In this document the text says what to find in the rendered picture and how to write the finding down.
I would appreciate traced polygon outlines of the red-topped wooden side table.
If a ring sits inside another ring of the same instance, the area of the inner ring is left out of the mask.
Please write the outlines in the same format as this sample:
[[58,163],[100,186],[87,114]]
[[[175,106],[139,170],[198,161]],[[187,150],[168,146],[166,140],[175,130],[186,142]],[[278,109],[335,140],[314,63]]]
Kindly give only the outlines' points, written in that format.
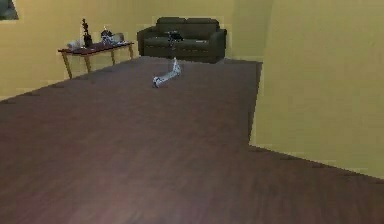
[[129,58],[133,58],[133,48],[132,46],[134,45],[133,42],[128,41],[128,42],[119,42],[117,44],[104,44],[102,42],[92,44],[88,48],[79,48],[75,50],[70,50],[70,49],[58,49],[57,52],[61,54],[65,68],[67,70],[68,77],[70,79],[73,78],[72,70],[70,67],[70,63],[68,60],[68,56],[78,56],[84,59],[85,65],[87,72],[90,73],[92,71],[91,63],[90,63],[90,57],[93,55],[97,55],[100,53],[109,53],[111,62],[113,65],[116,64],[115,60],[115,51],[119,49],[128,49],[129,53]]

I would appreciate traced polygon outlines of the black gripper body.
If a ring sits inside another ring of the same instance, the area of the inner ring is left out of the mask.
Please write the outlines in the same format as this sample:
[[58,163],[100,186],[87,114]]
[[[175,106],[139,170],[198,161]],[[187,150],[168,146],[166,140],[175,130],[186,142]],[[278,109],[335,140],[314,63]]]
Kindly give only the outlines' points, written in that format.
[[178,31],[169,31],[168,32],[168,40],[170,42],[183,41],[184,38],[181,36],[181,34]]

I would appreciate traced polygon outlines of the dark olive sofa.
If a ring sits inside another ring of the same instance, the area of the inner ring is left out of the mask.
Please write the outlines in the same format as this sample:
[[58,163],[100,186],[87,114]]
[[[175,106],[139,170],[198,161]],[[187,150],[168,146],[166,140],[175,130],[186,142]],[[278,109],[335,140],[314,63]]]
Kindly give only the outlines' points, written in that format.
[[[170,42],[169,31],[178,31],[183,41]],[[225,57],[227,30],[213,18],[160,17],[154,26],[137,32],[140,56],[217,63]]]

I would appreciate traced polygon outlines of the black and white ornament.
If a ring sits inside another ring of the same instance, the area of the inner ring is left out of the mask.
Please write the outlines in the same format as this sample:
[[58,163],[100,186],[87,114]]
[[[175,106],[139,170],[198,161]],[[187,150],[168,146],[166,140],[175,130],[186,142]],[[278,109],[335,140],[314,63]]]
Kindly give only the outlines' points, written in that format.
[[112,44],[113,43],[113,34],[107,28],[101,32],[101,42],[104,44]]

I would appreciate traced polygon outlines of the black slender statue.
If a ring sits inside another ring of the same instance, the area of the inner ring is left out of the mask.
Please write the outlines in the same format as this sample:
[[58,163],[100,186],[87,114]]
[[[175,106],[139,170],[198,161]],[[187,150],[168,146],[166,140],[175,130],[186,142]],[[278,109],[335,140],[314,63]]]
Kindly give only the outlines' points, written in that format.
[[89,25],[85,19],[82,19],[82,27],[84,30],[84,34],[83,34],[84,47],[88,48],[89,46],[91,46],[93,44],[93,41],[92,41],[92,37],[88,31]]

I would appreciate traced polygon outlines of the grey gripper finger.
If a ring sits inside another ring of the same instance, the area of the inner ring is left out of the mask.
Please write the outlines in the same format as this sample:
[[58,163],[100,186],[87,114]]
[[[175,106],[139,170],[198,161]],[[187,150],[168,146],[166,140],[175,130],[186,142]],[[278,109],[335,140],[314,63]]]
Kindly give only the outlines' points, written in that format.
[[152,80],[153,84],[163,84],[163,83],[167,82],[168,80],[177,76],[177,58],[173,54],[174,50],[175,50],[175,48],[172,47],[172,69],[163,75],[155,76]]
[[181,66],[179,64],[174,64],[173,69],[170,72],[166,73],[163,76],[156,76],[153,79],[153,86],[155,88],[158,88],[164,82],[167,82],[168,80],[170,80],[176,76],[179,76],[181,74],[181,72],[182,72]]

